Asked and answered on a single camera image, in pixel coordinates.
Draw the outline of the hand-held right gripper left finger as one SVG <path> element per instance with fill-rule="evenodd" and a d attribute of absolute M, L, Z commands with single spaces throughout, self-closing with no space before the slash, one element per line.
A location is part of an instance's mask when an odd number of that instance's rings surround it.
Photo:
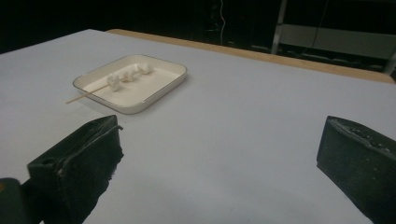
<path fill-rule="evenodd" d="M 90 215 L 123 157 L 121 129 L 115 115 L 89 121 L 28 163 L 45 224 L 82 224 Z"/>

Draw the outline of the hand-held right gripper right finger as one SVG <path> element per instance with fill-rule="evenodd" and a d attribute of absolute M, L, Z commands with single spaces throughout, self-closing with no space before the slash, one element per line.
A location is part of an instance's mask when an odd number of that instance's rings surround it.
<path fill-rule="evenodd" d="M 317 167 L 374 224 L 396 224 L 396 141 L 357 122 L 327 117 Z"/>

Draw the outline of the wooden skewer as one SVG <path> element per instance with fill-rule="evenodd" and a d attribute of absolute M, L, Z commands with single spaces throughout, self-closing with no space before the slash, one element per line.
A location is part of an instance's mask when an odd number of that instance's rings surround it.
<path fill-rule="evenodd" d="M 71 104 L 71 103 L 73 103 L 73 102 L 75 102 L 75 101 L 77 101 L 77 100 L 79 100 L 79 99 L 88 97 L 89 95 L 92 95 L 92 94 L 94 94 L 94 93 L 96 93 L 96 92 L 98 92 L 98 91 L 101 91 L 101 90 L 105 89 L 105 88 L 109 88 L 109 87 L 107 86 L 107 84 L 105 84 L 105 85 L 103 85 L 103 86 L 101 86 L 101 87 L 99 87 L 99 88 L 96 88 L 96 89 L 94 89 L 94 90 L 92 90 L 92 91 L 87 91 L 86 93 L 82 94 L 81 96 L 79 96 L 79 97 L 77 97 L 77 98 L 75 98 L 75 99 L 72 99 L 72 100 L 67 101 L 67 103 L 68 103 L 68 104 Z"/>

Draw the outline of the cream rectangular tray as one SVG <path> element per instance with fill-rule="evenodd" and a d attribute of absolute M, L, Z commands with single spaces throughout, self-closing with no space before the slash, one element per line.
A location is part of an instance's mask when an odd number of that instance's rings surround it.
<path fill-rule="evenodd" d="M 147 75 L 138 73 L 138 63 L 150 64 L 153 71 Z M 123 75 L 131 70 L 136 71 L 134 81 L 121 82 L 117 91 L 105 88 L 89 95 L 88 98 L 120 113 L 135 114 L 159 100 L 179 85 L 187 75 L 187 68 L 182 64 L 146 55 L 130 55 L 77 77 L 73 81 L 73 86 L 84 94 L 105 85 L 108 76 L 117 75 L 123 78 Z"/>

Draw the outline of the grey shelf panel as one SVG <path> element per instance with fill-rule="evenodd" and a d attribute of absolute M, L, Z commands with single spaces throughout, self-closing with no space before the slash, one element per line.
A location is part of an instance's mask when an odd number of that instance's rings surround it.
<path fill-rule="evenodd" d="M 279 44 L 388 60 L 396 51 L 396 35 L 283 24 Z"/>

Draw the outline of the white table sheet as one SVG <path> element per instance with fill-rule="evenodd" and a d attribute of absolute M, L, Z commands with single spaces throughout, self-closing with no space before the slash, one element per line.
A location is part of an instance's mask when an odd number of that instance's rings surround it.
<path fill-rule="evenodd" d="M 317 167 L 325 119 L 396 139 L 396 84 L 94 30 L 0 54 L 0 177 L 109 109 L 76 77 L 130 54 L 187 78 L 122 115 L 123 159 L 86 224 L 372 224 Z"/>

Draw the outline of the white metal stand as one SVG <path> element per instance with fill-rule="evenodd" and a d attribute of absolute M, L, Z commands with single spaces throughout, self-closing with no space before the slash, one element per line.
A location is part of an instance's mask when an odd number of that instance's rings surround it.
<path fill-rule="evenodd" d="M 277 53 L 279 40 L 280 40 L 280 37 L 282 34 L 282 26 L 283 26 L 283 22 L 284 22 L 285 13 L 286 13 L 287 3 L 288 3 L 288 0 L 281 0 L 278 18 L 277 18 L 277 22 L 276 22 L 275 33 L 274 33 L 274 37 L 273 37 L 273 43 L 272 43 L 272 47 L 271 47 L 271 54 Z"/>

